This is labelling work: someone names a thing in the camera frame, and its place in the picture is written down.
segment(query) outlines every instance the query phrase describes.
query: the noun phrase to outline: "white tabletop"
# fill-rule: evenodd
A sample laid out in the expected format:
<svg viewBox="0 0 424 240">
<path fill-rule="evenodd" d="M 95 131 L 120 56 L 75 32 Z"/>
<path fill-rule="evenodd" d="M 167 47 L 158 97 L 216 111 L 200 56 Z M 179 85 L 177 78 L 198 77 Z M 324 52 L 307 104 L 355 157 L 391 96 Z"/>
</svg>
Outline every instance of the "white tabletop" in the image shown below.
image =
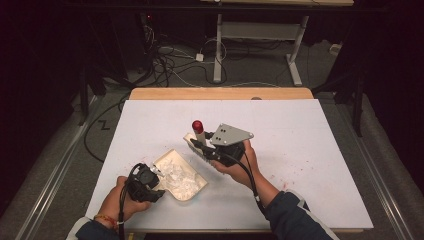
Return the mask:
<svg viewBox="0 0 424 240">
<path fill-rule="evenodd" d="M 93 217 L 119 175 L 175 149 L 208 185 L 188 202 L 165 195 L 128 229 L 161 231 L 261 231 L 269 223 L 251 191 L 218 173 L 183 140 L 194 120 L 213 132 L 220 123 L 254 133 L 261 172 L 280 190 L 293 189 L 332 229 L 373 227 L 318 100 L 129 100 L 94 190 Z"/>
</svg>

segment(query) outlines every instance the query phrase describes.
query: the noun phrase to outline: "wooden table edge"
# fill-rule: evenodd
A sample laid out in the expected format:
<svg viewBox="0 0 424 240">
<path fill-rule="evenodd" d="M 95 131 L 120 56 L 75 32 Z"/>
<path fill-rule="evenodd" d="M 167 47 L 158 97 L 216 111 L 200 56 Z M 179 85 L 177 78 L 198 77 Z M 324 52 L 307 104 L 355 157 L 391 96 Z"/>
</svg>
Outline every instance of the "wooden table edge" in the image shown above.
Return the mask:
<svg viewBox="0 0 424 240">
<path fill-rule="evenodd" d="M 129 100 L 314 99 L 308 88 L 134 88 Z"/>
</svg>

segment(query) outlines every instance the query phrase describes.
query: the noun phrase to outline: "floor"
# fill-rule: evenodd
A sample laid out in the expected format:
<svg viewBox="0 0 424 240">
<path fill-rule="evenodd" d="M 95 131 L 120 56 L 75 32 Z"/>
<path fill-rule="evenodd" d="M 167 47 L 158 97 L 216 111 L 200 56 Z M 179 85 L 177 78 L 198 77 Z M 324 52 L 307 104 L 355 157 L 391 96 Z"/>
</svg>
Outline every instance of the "floor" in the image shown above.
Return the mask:
<svg viewBox="0 0 424 240">
<path fill-rule="evenodd" d="M 163 44 L 155 62 L 155 73 L 139 86 L 146 87 L 292 87 L 284 59 L 292 43 L 275 41 L 226 42 L 223 61 L 225 82 L 211 82 L 213 66 L 191 63 L 199 49 L 183 44 Z M 303 86 L 323 84 L 336 56 L 323 41 L 312 47 L 302 45 L 296 60 Z M 204 62 L 213 61 L 211 50 L 203 49 Z M 166 65 L 171 69 L 163 71 Z M 130 69 L 131 81 L 143 70 Z M 27 180 L 0 220 L 0 239 L 64 239 L 75 221 L 84 216 L 97 183 L 103 160 L 119 120 L 117 106 L 129 91 L 111 79 L 105 79 L 105 96 L 92 96 L 86 124 L 81 118 L 79 100 L 75 113 L 52 137 Z M 338 105 L 332 93 L 320 93 L 324 113 L 346 159 L 355 183 L 374 223 L 374 229 L 362 233 L 338 233 L 340 239 L 419 239 L 423 232 L 424 201 L 411 180 L 384 130 L 375 118 L 372 106 L 363 105 L 362 133 L 358 138 L 350 125 L 351 105 Z M 205 236 L 155 235 L 140 239 L 204 239 Z M 225 239 L 228 236 L 213 235 Z"/>
</svg>

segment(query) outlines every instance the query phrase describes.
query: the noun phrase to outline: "desk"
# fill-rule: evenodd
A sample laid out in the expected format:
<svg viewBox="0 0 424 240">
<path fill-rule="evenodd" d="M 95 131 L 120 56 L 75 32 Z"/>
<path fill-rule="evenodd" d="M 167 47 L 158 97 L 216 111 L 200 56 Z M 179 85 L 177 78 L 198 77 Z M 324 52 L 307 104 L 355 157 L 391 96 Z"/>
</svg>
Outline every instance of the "desk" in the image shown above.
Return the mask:
<svg viewBox="0 0 424 240">
<path fill-rule="evenodd" d="M 221 0 L 219 5 L 225 3 L 241 4 L 273 4 L 273 5 L 305 5 L 316 6 L 352 6 L 353 0 Z M 274 23 L 242 23 L 224 22 L 222 14 L 218 14 L 216 31 L 216 54 L 213 81 L 221 82 L 222 69 L 222 38 L 249 38 L 249 39 L 271 39 L 271 40 L 294 40 L 293 51 L 286 55 L 286 61 L 295 86 L 302 86 L 299 71 L 296 67 L 296 56 L 302 43 L 303 34 L 306 30 L 309 16 L 303 16 L 300 24 L 274 24 Z"/>
<path fill-rule="evenodd" d="M 292 100 L 276 100 L 278 92 L 281 99 Z M 206 99 L 187 100 L 187 94 Z M 274 100 L 266 100 L 268 94 Z M 249 100 L 252 97 L 265 100 Z M 138 162 L 150 164 L 175 149 L 208 185 L 188 202 L 179 202 L 166 193 L 149 211 L 131 218 L 127 229 L 269 231 L 251 191 L 216 172 L 182 139 L 191 132 L 192 121 L 201 119 L 206 131 L 215 131 L 224 122 L 253 132 L 251 141 L 261 172 L 280 190 L 295 189 L 305 197 L 311 211 L 330 228 L 361 231 L 373 227 L 321 106 L 307 89 L 135 89 L 130 99 L 125 103 L 87 216 L 97 213 L 117 176 L 128 175 Z"/>
</svg>

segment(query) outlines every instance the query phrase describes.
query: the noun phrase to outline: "bracelet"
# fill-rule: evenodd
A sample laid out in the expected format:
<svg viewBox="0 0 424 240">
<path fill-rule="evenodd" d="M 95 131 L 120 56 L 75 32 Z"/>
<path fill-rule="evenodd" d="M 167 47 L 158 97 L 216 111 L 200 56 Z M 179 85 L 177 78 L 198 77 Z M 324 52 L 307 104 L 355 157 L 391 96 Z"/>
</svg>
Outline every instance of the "bracelet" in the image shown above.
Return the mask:
<svg viewBox="0 0 424 240">
<path fill-rule="evenodd" d="M 94 220 L 96 220 L 96 218 L 101 218 L 105 221 L 108 221 L 110 224 L 112 224 L 114 230 L 118 229 L 118 223 L 115 219 L 104 214 L 97 214 L 96 216 L 94 216 Z"/>
</svg>

